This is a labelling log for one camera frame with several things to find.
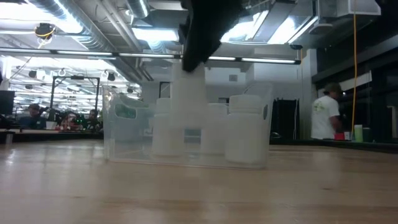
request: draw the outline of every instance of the man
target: man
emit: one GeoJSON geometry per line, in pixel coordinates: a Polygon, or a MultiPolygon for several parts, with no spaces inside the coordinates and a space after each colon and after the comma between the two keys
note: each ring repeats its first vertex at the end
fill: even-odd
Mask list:
{"type": "Polygon", "coordinates": [[[30,129],[45,129],[45,118],[41,118],[40,106],[37,103],[31,104],[28,107],[29,115],[19,120],[19,125],[23,128],[30,129]]]}
{"type": "Polygon", "coordinates": [[[94,109],[90,110],[90,113],[88,115],[88,119],[87,119],[87,130],[92,130],[92,131],[96,131],[98,129],[98,112],[94,109]]]}
{"type": "Polygon", "coordinates": [[[312,133],[313,139],[334,139],[335,133],[341,128],[338,119],[337,99],[342,94],[338,83],[331,83],[325,87],[325,96],[315,100],[312,104],[312,133]]]}

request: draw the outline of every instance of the yellow cable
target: yellow cable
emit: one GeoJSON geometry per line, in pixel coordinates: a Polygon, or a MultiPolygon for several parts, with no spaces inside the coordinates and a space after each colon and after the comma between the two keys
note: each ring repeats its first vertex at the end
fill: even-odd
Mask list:
{"type": "Polygon", "coordinates": [[[353,119],[351,122],[351,139],[354,134],[355,125],[355,104],[356,104],[356,79],[358,77],[358,59],[356,52],[356,0],[354,0],[354,100],[353,100],[353,119]]]}
{"type": "Polygon", "coordinates": [[[47,34],[36,34],[36,28],[34,29],[34,32],[35,32],[37,37],[46,37],[46,36],[51,35],[52,33],[54,33],[54,31],[55,31],[55,27],[47,34]]]}

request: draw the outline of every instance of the fluorescent light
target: fluorescent light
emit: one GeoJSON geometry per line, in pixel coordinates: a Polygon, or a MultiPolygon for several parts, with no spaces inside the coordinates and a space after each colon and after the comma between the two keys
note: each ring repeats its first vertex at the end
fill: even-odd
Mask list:
{"type": "Polygon", "coordinates": [[[242,37],[250,32],[252,25],[253,21],[236,24],[232,29],[223,35],[220,41],[228,42],[231,38],[242,37]]]}
{"type": "Polygon", "coordinates": [[[121,57],[144,57],[144,58],[174,58],[174,55],[168,54],[140,54],[140,53],[120,53],[121,57]]]}
{"type": "Polygon", "coordinates": [[[41,49],[15,49],[8,47],[0,47],[0,52],[12,52],[12,53],[25,53],[25,54],[49,54],[49,50],[41,49]]]}
{"type": "Polygon", "coordinates": [[[318,16],[315,16],[307,25],[305,25],[305,27],[303,27],[302,29],[300,29],[289,41],[288,43],[292,43],[294,42],[297,38],[299,38],[301,35],[303,35],[303,33],[310,28],[316,21],[318,20],[318,16]]]}
{"type": "Polygon", "coordinates": [[[252,39],[255,36],[255,34],[257,34],[257,31],[260,29],[260,26],[266,19],[268,12],[269,11],[266,10],[266,11],[263,11],[262,13],[260,13],[259,15],[257,13],[253,16],[253,19],[255,20],[255,22],[254,22],[253,28],[251,29],[250,33],[247,34],[245,40],[252,39]]]}
{"type": "Polygon", "coordinates": [[[210,56],[210,60],[227,60],[227,61],[234,61],[234,57],[219,57],[219,56],[210,56]]]}
{"type": "Polygon", "coordinates": [[[74,85],[68,85],[67,88],[71,89],[71,90],[75,90],[75,91],[80,91],[80,88],[74,85]]]}
{"type": "Polygon", "coordinates": [[[270,58],[242,58],[242,62],[262,62],[262,63],[295,63],[295,60],[270,59],[270,58]]]}
{"type": "Polygon", "coordinates": [[[291,17],[279,26],[274,35],[268,40],[268,44],[284,44],[295,34],[295,23],[291,17]]]}
{"type": "MultiPolygon", "coordinates": [[[[37,92],[28,92],[28,91],[16,91],[16,95],[19,96],[47,96],[50,97],[51,93],[37,93],[37,92]]],[[[91,94],[73,94],[73,93],[54,93],[54,96],[75,96],[75,97],[81,97],[85,99],[95,99],[96,95],[91,95],[91,94]]]]}
{"type": "Polygon", "coordinates": [[[116,57],[101,57],[101,56],[88,56],[90,60],[116,60],[116,57]]]}
{"type": "Polygon", "coordinates": [[[146,41],[178,41],[178,35],[172,29],[140,29],[132,28],[139,40],[146,41]]]}
{"type": "Polygon", "coordinates": [[[72,51],[72,50],[58,50],[59,54],[67,55],[87,55],[87,56],[112,56],[110,52],[85,52],[85,51],[72,51]]]}
{"type": "Polygon", "coordinates": [[[53,15],[45,13],[32,4],[0,3],[0,19],[15,19],[17,21],[51,21],[53,15]]]}

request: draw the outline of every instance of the desk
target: desk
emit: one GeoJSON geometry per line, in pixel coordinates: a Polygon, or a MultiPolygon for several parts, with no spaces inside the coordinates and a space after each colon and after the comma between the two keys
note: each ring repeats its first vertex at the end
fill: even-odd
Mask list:
{"type": "MultiPolygon", "coordinates": [[[[57,131],[57,130],[32,130],[10,129],[14,133],[13,142],[58,141],[74,139],[103,139],[103,134],[93,134],[83,131],[57,131]]],[[[0,144],[6,139],[5,129],[0,129],[0,144]]]]}
{"type": "Polygon", "coordinates": [[[103,142],[0,146],[1,223],[396,224],[398,156],[271,146],[266,170],[106,162],[103,142]]]}

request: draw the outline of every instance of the ceiling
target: ceiling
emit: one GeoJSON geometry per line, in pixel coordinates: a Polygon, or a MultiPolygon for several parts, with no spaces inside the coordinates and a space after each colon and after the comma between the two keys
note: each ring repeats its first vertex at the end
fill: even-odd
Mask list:
{"type": "MultiPolygon", "coordinates": [[[[178,1],[147,0],[150,6],[149,15],[145,18],[134,19],[128,11],[125,0],[42,0],[41,2],[46,4],[59,2],[70,13],[66,14],[66,19],[61,19],[55,17],[56,14],[51,11],[44,10],[46,9],[44,6],[39,8],[33,4],[0,1],[0,47],[34,49],[40,46],[43,49],[58,50],[109,51],[111,49],[114,52],[142,51],[169,54],[182,50],[182,46],[177,41],[171,40],[177,33],[178,25],[185,22],[188,13],[180,7],[178,1]],[[51,42],[45,45],[34,34],[34,28],[41,22],[57,26],[51,42]],[[96,37],[98,40],[96,43],[101,41],[101,45],[88,45],[84,37],[91,35],[99,36],[96,37]]],[[[303,45],[305,48],[323,47],[337,43],[352,34],[348,25],[352,24],[350,12],[338,15],[337,7],[330,4],[333,1],[322,2],[322,5],[317,7],[312,0],[290,2],[245,0],[243,5],[248,9],[249,14],[241,18],[238,25],[223,37],[221,40],[223,44],[214,55],[296,59],[298,53],[292,50],[289,44],[303,45]],[[318,23],[319,17],[321,18],[319,23],[332,24],[333,28],[326,33],[309,34],[309,30],[318,23]]],[[[359,29],[369,24],[374,16],[376,14],[359,16],[359,29]]],[[[133,80],[137,83],[170,80],[172,64],[170,60],[161,59],[103,60],[97,58],[88,60],[87,58],[35,57],[29,59],[30,57],[10,59],[12,74],[18,72],[17,67],[25,65],[23,71],[19,71],[11,82],[14,83],[12,87],[18,91],[27,91],[25,83],[30,83],[34,84],[34,90],[48,92],[47,85],[51,83],[52,75],[63,70],[70,75],[99,77],[105,85],[108,84],[105,71],[115,72],[114,83],[117,85],[114,86],[119,88],[119,91],[126,92],[127,86],[133,80]],[[30,78],[27,75],[30,70],[40,70],[41,74],[45,74],[45,79],[30,78]]],[[[244,80],[243,77],[250,66],[250,63],[243,62],[208,62],[206,81],[210,84],[235,85],[229,82],[229,75],[238,75],[238,83],[240,83],[244,80]]],[[[90,86],[92,84],[88,80],[67,82],[69,84],[59,86],[60,93],[67,91],[72,94],[73,91],[68,90],[67,86],[80,85],[84,94],[92,95],[90,92],[94,88],[90,86]]]]}

